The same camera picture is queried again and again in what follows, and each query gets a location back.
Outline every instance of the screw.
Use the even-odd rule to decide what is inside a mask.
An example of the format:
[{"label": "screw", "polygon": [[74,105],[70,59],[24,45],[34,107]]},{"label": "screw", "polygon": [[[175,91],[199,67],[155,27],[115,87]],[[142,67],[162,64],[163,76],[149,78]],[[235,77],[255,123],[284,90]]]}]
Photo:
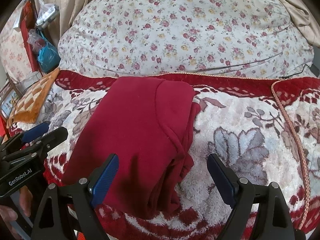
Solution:
[{"label": "screw", "polygon": [[51,184],[48,186],[49,189],[54,189],[55,187],[56,187],[56,184],[54,184],[54,183],[51,183]]},{"label": "screw", "polygon": [[248,183],[248,180],[244,177],[240,178],[239,181],[242,183],[242,184],[247,184]]},{"label": "screw", "polygon": [[88,182],[87,178],[79,179],[79,183],[80,183],[81,185],[86,184],[87,182]]},{"label": "screw", "polygon": [[274,188],[279,188],[279,184],[276,182],[271,182],[271,186]]}]

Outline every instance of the floral blanket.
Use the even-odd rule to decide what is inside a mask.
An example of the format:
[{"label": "floral blanket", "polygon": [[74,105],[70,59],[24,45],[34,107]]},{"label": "floral blanket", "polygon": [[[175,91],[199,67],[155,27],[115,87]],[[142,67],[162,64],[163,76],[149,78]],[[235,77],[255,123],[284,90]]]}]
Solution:
[{"label": "floral blanket", "polygon": [[[294,227],[306,233],[315,228],[320,214],[319,79],[277,81],[196,74],[159,78],[192,85],[194,101],[201,106],[189,151],[195,165],[175,187],[181,207],[172,214],[160,212],[142,220],[99,206],[96,212],[107,233],[119,240],[215,239],[231,210],[207,171],[211,153],[252,183],[278,182]],[[36,123],[50,121],[50,130],[64,126],[69,133],[64,143],[48,153],[45,176],[50,183],[61,185],[81,130],[114,81],[60,72]],[[14,131],[32,126],[15,123]],[[254,205],[243,239],[249,239],[257,209]]]},{"label": "floral blanket", "polygon": [[277,78],[313,59],[279,0],[93,0],[58,50],[61,69],[89,77]]}]

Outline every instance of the human hand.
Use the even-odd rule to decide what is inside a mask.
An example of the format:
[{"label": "human hand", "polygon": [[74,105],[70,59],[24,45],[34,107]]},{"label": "human hand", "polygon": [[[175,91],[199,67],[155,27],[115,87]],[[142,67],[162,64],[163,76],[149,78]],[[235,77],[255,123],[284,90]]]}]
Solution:
[{"label": "human hand", "polygon": [[[32,193],[28,190],[27,186],[23,186],[20,189],[20,198],[19,205],[23,210],[23,213],[29,217],[31,215],[31,202],[32,202]],[[15,239],[21,239],[21,236],[10,224],[11,221],[15,221],[18,218],[17,213],[10,207],[0,205],[0,215],[9,228],[10,232]]]}]

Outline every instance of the red and white blanket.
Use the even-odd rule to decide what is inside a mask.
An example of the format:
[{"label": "red and white blanket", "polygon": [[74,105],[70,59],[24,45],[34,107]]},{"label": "red and white blanket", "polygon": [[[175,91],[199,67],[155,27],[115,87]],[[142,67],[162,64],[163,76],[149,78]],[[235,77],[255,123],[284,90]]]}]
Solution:
[{"label": "red and white blanket", "polygon": [[[173,214],[160,212],[142,220],[102,205],[96,211],[108,234],[119,240],[215,239],[231,210],[207,171],[206,159],[213,152],[252,183],[278,182],[294,227],[306,233],[316,227],[320,214],[319,79],[277,81],[196,74],[162,78],[192,85],[194,101],[201,106],[189,151],[195,165],[175,187],[181,207]],[[80,132],[114,81],[60,72],[36,123],[50,121],[51,130],[64,126],[69,133],[64,143],[49,152],[45,176],[50,183],[61,184]],[[27,130],[34,125],[19,122],[14,128]],[[243,239],[249,238],[257,209],[254,205]]]}]

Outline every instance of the folded red sweatshirt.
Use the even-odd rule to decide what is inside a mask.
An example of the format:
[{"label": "folded red sweatshirt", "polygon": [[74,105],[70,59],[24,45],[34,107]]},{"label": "folded red sweatshirt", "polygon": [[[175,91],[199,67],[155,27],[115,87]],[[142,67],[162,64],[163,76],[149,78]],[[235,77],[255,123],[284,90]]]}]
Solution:
[{"label": "folded red sweatshirt", "polygon": [[121,77],[100,101],[81,132],[62,181],[72,184],[111,153],[119,170],[104,203],[150,219],[180,206],[175,185],[193,166],[188,150],[200,106],[185,82]]}]

